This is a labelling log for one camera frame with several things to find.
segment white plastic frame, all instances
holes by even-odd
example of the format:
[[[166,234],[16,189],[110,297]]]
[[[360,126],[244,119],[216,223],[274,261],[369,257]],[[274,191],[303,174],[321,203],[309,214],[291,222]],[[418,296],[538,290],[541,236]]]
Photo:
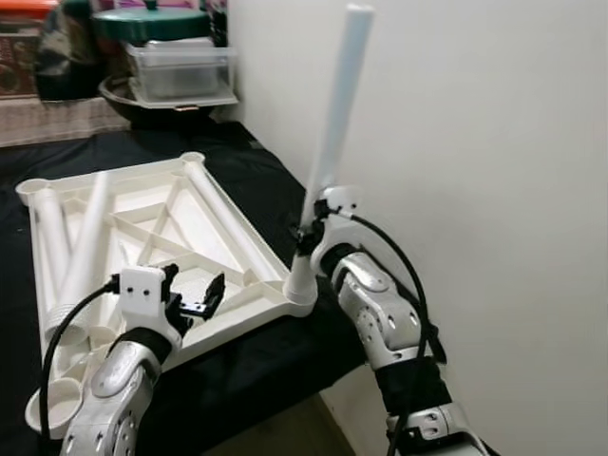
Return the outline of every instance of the white plastic frame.
[[[100,174],[109,180],[107,200],[91,205]],[[287,268],[206,171],[201,153],[71,178],[26,180],[16,190],[29,207],[42,353],[48,343],[49,315],[66,284],[90,279],[90,293],[126,265],[160,267],[175,262],[180,273],[173,291],[182,293],[186,302],[201,300],[213,277],[225,274],[226,294],[215,316],[186,334],[182,349],[163,365],[165,371],[282,315],[305,316],[313,309],[284,297]],[[51,271],[66,265],[65,256],[70,263],[82,257],[75,251],[77,244],[80,248],[77,239],[93,206],[103,208],[103,213],[93,218],[102,225],[98,245],[86,247],[93,253],[92,277],[75,271],[56,283],[63,275]],[[70,252],[49,244],[47,239],[53,238],[66,240]],[[61,261],[53,260],[57,251]],[[92,375],[100,353],[124,329],[117,300],[106,294],[91,304],[85,322],[88,339],[60,347],[51,382],[72,378],[82,384]]]

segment black cable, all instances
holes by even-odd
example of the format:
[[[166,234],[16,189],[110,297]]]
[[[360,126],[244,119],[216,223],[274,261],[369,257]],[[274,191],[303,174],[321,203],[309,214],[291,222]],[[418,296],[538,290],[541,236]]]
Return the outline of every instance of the black cable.
[[[57,350],[61,336],[66,331],[67,326],[72,322],[76,315],[84,309],[88,304],[97,299],[99,296],[110,293],[115,290],[115,283],[107,282],[102,288],[91,293],[85,299],[80,301],[74,308],[69,311],[64,321],[57,327],[55,333],[48,342],[47,352],[45,353],[45,361],[42,367],[40,379],[40,395],[39,395],[39,412],[40,412],[40,433],[42,436],[42,450],[44,455],[49,455],[50,446],[50,429],[48,427],[48,379],[50,377],[50,368],[53,362],[53,355]]]
[[[399,245],[397,245],[397,243],[394,240],[392,240],[392,238],[382,228],[371,223],[369,220],[359,217],[355,214],[342,214],[342,213],[340,213],[339,210],[338,211],[331,210],[331,212],[340,217],[351,219],[352,221],[355,221],[355,222],[365,226],[369,230],[373,231],[382,240],[384,240],[388,244],[388,246],[393,250],[393,252],[399,257],[399,259],[401,260],[403,265],[408,270],[409,275],[411,276],[411,280],[414,284],[416,294],[418,295],[418,304],[419,305],[418,305],[417,310],[420,313],[419,316],[420,316],[420,322],[421,322],[420,341],[418,342],[418,352],[416,353],[416,358],[415,358],[416,369],[414,370],[412,378],[411,378],[411,387],[415,388],[416,383],[418,381],[418,374],[420,372],[422,362],[425,357],[425,351],[427,350],[427,340],[428,340],[428,335],[429,335],[429,331],[430,331],[430,327],[429,327],[430,322],[428,320],[427,295],[425,294],[425,288],[423,287],[422,280],[418,276],[416,269],[414,268],[413,264],[411,263],[411,261],[409,260],[408,256],[405,254],[405,252],[401,249],[401,247],[399,247]],[[404,428],[406,427],[407,420],[409,418],[410,407],[411,407],[411,404],[406,404],[404,406],[404,409],[401,410],[401,412],[399,414],[399,419],[397,420],[395,430],[392,433],[392,436],[390,438],[390,445],[389,445],[389,450],[387,452],[387,456],[394,456],[396,454],[399,439],[401,437],[401,434],[402,434]]]

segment black cloth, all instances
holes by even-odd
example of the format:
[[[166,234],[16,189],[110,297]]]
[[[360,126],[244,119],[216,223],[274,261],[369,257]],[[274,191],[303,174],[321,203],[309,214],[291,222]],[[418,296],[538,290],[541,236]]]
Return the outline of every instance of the black cloth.
[[[205,166],[286,264],[304,190],[237,124],[204,135],[105,133],[0,149],[0,455],[38,454],[24,409],[41,358],[28,209],[14,193],[27,179],[205,154]],[[364,360],[356,331],[327,283],[306,318],[283,317],[164,374],[138,437],[138,455],[200,455],[226,438],[334,383]]]

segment white plastic tube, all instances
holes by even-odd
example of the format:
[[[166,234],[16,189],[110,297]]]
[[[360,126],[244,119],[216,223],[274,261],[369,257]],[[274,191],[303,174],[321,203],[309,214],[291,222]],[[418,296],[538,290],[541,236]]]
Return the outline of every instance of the white plastic tube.
[[[57,306],[48,315],[45,337],[50,340],[57,327],[66,318],[76,304],[92,292],[95,275],[96,255],[102,230],[104,228],[104,212],[108,194],[108,174],[98,173],[93,191],[88,201],[83,224],[80,228],[76,247],[67,268],[66,277],[59,293]],[[88,312],[80,312],[67,327],[61,343],[75,345],[88,336]]]
[[[333,75],[323,142],[314,159],[313,170],[306,187],[306,198],[300,221],[300,226],[304,229],[308,228],[314,220],[314,202],[321,191],[335,184],[373,15],[372,7],[347,6],[346,26]],[[296,254],[292,271],[285,281],[283,293],[295,304],[311,305],[315,303],[316,282],[308,257]]]
[[[58,378],[48,384],[48,427],[50,438],[60,440],[66,436],[69,423],[83,403],[83,387],[73,378]],[[26,405],[26,422],[40,433],[40,390]]]
[[[66,371],[78,364],[90,351],[88,340],[83,340],[80,344],[64,345],[59,347],[53,359],[51,378],[63,377]]]
[[[187,161],[183,167],[184,174],[199,191],[200,195],[211,206],[214,213],[249,259],[251,269],[260,281],[281,280],[279,273],[268,262],[254,241],[249,237],[240,222],[222,200],[214,184],[210,181],[199,162]]]
[[[52,188],[43,188],[36,192],[34,204],[45,238],[48,263],[53,278],[53,295],[56,298],[69,264],[69,242],[64,215],[57,192]]]
[[[92,350],[113,342],[120,334],[123,325],[118,298],[108,294],[101,297],[100,301],[91,308],[88,320],[88,335]]]

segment white wall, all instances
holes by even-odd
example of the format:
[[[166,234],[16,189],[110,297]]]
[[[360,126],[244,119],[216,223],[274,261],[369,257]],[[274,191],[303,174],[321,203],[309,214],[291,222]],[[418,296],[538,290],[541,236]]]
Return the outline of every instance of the white wall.
[[[411,254],[481,436],[607,454],[605,2],[372,3],[343,182]],[[231,0],[237,115],[301,181],[345,4]],[[326,398],[360,454],[383,454],[369,372]]]

